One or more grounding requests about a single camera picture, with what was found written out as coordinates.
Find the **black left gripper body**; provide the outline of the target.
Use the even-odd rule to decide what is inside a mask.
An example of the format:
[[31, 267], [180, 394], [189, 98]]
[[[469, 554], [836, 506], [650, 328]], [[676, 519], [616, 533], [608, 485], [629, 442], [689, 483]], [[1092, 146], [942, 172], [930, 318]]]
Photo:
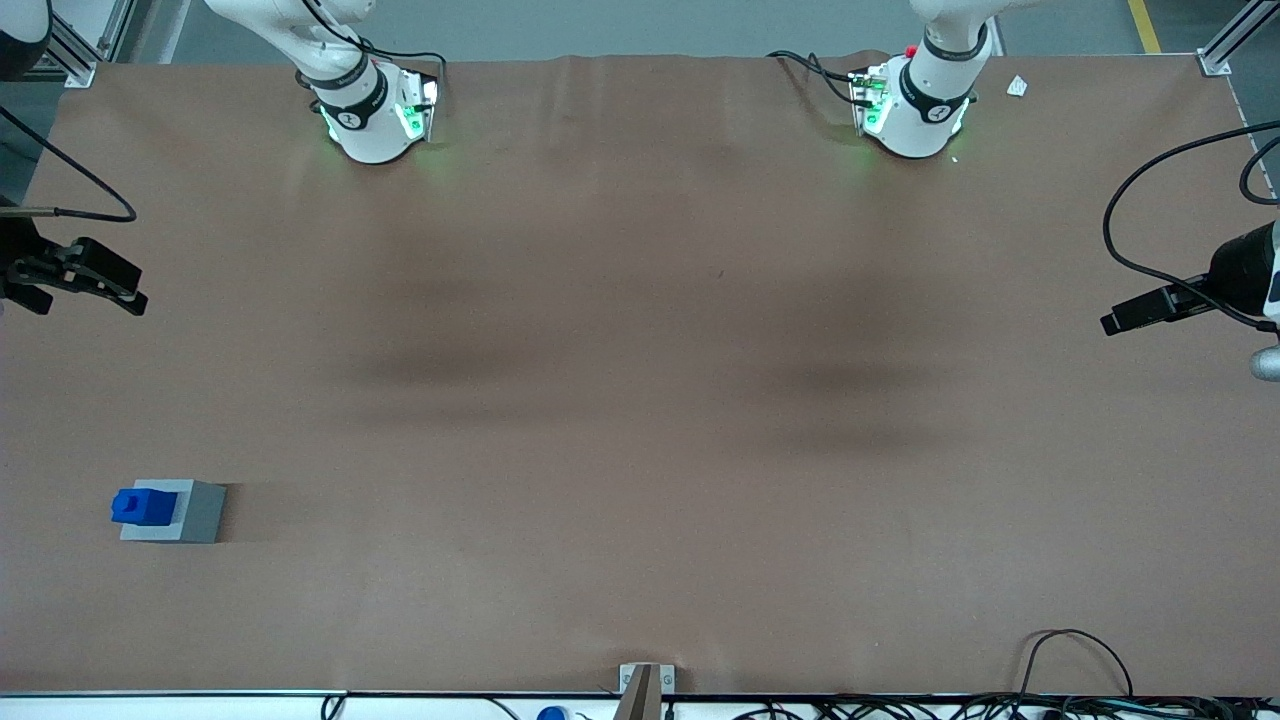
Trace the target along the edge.
[[1274, 278], [1274, 227], [1261, 225], [1219, 246], [1210, 260], [1208, 296], [1262, 318]]

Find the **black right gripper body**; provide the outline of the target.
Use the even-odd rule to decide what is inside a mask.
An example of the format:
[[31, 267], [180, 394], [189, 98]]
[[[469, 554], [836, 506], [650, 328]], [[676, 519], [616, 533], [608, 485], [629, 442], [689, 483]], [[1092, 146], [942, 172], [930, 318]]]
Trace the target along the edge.
[[69, 249], [41, 236], [28, 217], [1, 218], [3, 292], [36, 292], [47, 286], [73, 292], [65, 260]]

